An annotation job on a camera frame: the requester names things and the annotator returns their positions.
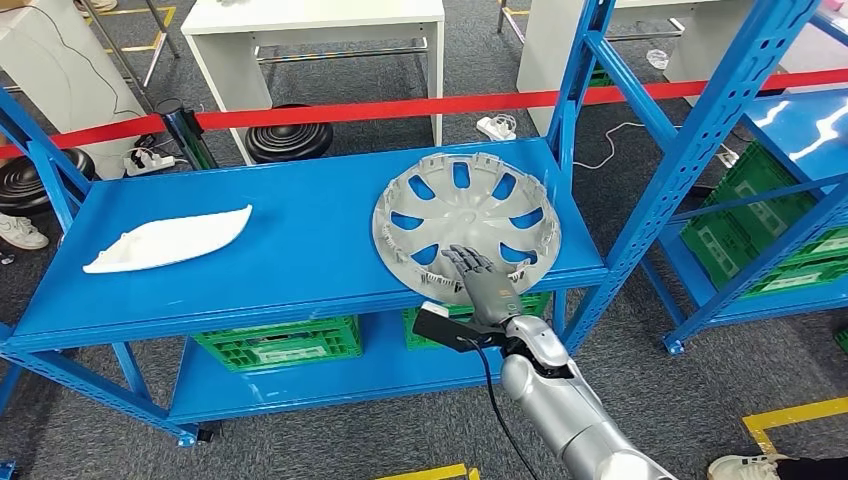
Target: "green plastic crate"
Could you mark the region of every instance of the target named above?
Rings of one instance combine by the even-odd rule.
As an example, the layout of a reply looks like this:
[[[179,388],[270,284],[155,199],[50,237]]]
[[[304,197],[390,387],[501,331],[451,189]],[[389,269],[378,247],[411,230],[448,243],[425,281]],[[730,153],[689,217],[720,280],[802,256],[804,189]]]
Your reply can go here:
[[[813,260],[806,263],[780,265],[753,286],[745,297],[785,292],[833,282],[848,273],[848,255]]]
[[[727,211],[693,218],[680,233],[716,288],[759,255],[745,228]]]
[[[526,293],[521,296],[521,305],[524,307],[524,313],[527,315],[535,315],[541,317],[545,313],[545,308],[548,307],[548,301],[551,298],[550,293]],[[474,313],[474,307],[470,305],[443,305],[448,309],[451,319],[460,322],[467,322],[471,319],[471,314]],[[415,317],[418,316],[418,308],[407,308],[401,312],[403,317],[403,330],[406,337],[406,348],[415,350],[426,347],[439,347],[438,343],[412,333],[412,326],[415,323]]]
[[[795,184],[797,181],[792,175],[754,142],[704,205]],[[815,203],[815,198],[804,192],[701,215],[684,227],[681,237],[707,271],[713,285],[721,288]],[[843,267],[832,265],[831,261],[848,262],[846,254],[848,228],[830,230],[786,259],[746,296],[832,281],[835,277],[831,279],[831,276],[842,271]],[[827,265],[827,268],[816,271],[817,265]]]
[[[589,86],[608,87],[613,84],[612,78],[604,71],[604,67],[596,64],[595,69],[592,70],[592,76],[589,77]]]
[[[762,145],[753,142],[745,149],[704,205],[750,197],[797,184],[798,181],[777,159]],[[801,192],[732,208],[728,212],[745,226],[745,231],[754,246],[763,250],[815,204],[816,199],[812,194]]]
[[[355,315],[219,330],[192,338],[232,371],[362,355]]]
[[[848,227],[835,228],[801,247],[784,263],[806,263],[845,254],[848,254]]]
[[[848,330],[843,330],[837,333],[833,336],[833,338],[836,339],[836,343],[842,347],[842,350],[844,350],[845,353],[848,353]]]

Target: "red barrier tape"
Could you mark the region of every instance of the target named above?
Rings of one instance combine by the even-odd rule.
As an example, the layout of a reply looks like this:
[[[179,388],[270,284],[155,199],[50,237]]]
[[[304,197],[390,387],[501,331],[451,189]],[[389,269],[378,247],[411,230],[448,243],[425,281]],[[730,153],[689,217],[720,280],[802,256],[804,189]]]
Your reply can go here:
[[[848,68],[772,75],[766,81],[763,90],[828,85],[843,82],[848,82]],[[645,89],[653,99],[663,100],[698,95],[704,90],[706,85],[706,81],[651,83],[646,84]],[[556,103],[558,93],[557,91],[496,93],[389,102],[318,105],[313,107],[287,108],[284,110],[204,112],[197,114],[197,120],[205,130],[219,130],[225,128],[295,125],[313,122],[379,120],[426,116],[437,113],[455,114],[515,110],[521,108],[550,107]],[[625,98],[616,87],[593,87],[586,92],[584,104],[598,105],[623,101],[625,101]],[[165,126],[157,115],[148,115],[109,125],[53,135],[50,138],[59,148],[70,148],[115,140],[117,138],[159,133],[164,130]],[[0,158],[10,158],[20,154],[21,152],[13,145],[0,147]]]

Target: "black cable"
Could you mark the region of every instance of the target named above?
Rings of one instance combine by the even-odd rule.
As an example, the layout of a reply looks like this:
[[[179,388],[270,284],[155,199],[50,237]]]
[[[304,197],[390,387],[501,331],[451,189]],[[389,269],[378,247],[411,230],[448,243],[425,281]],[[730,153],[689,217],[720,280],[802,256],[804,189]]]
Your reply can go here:
[[[138,116],[138,117],[143,117],[143,116],[144,116],[144,115],[142,115],[142,114],[140,114],[140,113],[138,113],[138,112],[136,112],[136,111],[134,111],[134,110],[120,110],[120,111],[118,110],[118,98],[119,98],[119,96],[118,96],[118,91],[117,91],[117,90],[115,90],[115,87],[113,87],[113,86],[112,86],[112,84],[111,84],[111,83],[109,83],[109,81],[108,81],[108,80],[106,80],[106,77],[104,77],[103,75],[101,75],[101,74],[100,74],[100,72],[98,72],[98,71],[97,71],[97,69],[96,69],[96,68],[94,68],[94,63],[92,63],[92,62],[91,62],[91,59],[90,59],[90,58],[86,57],[85,55],[83,55],[83,54],[82,54],[82,52],[80,52],[80,51],[79,51],[79,50],[77,50],[76,48],[74,48],[74,47],[72,47],[72,46],[68,45],[68,44],[65,42],[65,37],[64,37],[64,36],[62,36],[62,32],[59,30],[59,26],[58,26],[58,25],[56,25],[56,21],[55,21],[55,20],[53,20],[53,17],[51,17],[51,16],[50,16],[47,12],[45,12],[44,10],[42,10],[42,9],[41,9],[41,8],[39,8],[39,7],[36,7],[35,5],[21,5],[21,6],[19,6],[19,7],[7,8],[6,10],[2,10],[2,11],[0,11],[0,13],[13,12],[13,11],[15,11],[15,10],[20,10],[20,9],[22,9],[22,8],[32,8],[32,9],[34,9],[34,10],[38,10],[39,12],[41,12],[41,14],[42,14],[42,15],[44,15],[44,16],[47,18],[47,20],[49,20],[49,21],[50,21],[50,23],[51,23],[51,24],[53,24],[53,29],[54,29],[54,30],[56,30],[56,35],[58,35],[58,37],[59,37],[59,41],[60,41],[60,42],[62,42],[62,45],[63,45],[65,48],[67,48],[68,50],[70,50],[70,51],[72,51],[72,52],[76,53],[77,55],[79,55],[79,56],[80,56],[80,58],[82,58],[82,59],[83,59],[83,60],[85,60],[86,62],[88,62],[88,65],[91,67],[91,71],[92,71],[92,72],[94,72],[94,74],[95,74],[95,75],[97,75],[98,77],[100,77],[100,80],[103,80],[103,83],[105,83],[105,84],[106,84],[106,86],[107,86],[107,87],[109,87],[109,90],[112,90],[112,94],[113,94],[113,95],[115,95],[115,105],[112,107],[112,116],[120,115],[120,114],[122,114],[122,113],[132,113],[132,114],[134,114],[134,115],[136,115],[136,116]]]
[[[477,345],[477,342],[471,340],[470,338],[462,338],[466,342],[470,343],[474,346],[474,349],[477,350],[477,353],[480,354],[480,359],[483,360],[483,370],[486,371],[486,386],[489,389],[489,401],[492,403],[492,410],[495,411],[495,416],[498,418],[498,423],[501,424],[501,428],[506,434],[506,438],[509,439],[509,443],[512,444],[512,448],[515,449],[515,453],[521,458],[521,461],[524,463],[524,466],[527,467],[527,471],[530,472],[530,476],[533,477],[534,480],[539,480],[539,476],[536,475],[533,467],[530,466],[530,462],[527,461],[527,458],[524,456],[524,453],[518,448],[518,443],[516,443],[515,438],[512,437],[512,433],[509,431],[509,427],[506,426],[506,422],[504,422],[503,417],[501,416],[501,410],[498,408],[498,402],[495,400],[495,390],[492,387],[492,372],[489,370],[489,360],[486,359],[486,354],[483,353],[483,349],[480,348],[480,345]]]

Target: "power strip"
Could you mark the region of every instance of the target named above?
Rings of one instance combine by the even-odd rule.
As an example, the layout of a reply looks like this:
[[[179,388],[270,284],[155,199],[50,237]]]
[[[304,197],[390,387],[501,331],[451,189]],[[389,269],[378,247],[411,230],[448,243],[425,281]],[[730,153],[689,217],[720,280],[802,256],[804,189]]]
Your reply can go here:
[[[152,156],[146,151],[140,151],[138,153],[141,155],[141,163],[144,167],[136,165],[131,158],[124,158],[124,167],[127,169],[127,175],[131,177],[164,170],[173,167],[176,163],[172,155],[162,157],[158,153],[154,153]]]

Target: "black pant leg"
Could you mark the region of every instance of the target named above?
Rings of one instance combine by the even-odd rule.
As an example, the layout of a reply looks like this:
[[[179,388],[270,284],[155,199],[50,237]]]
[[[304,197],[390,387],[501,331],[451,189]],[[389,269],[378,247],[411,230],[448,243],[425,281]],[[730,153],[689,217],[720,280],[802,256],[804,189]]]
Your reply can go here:
[[[848,457],[813,460],[778,460],[777,475],[780,480],[846,480]]]

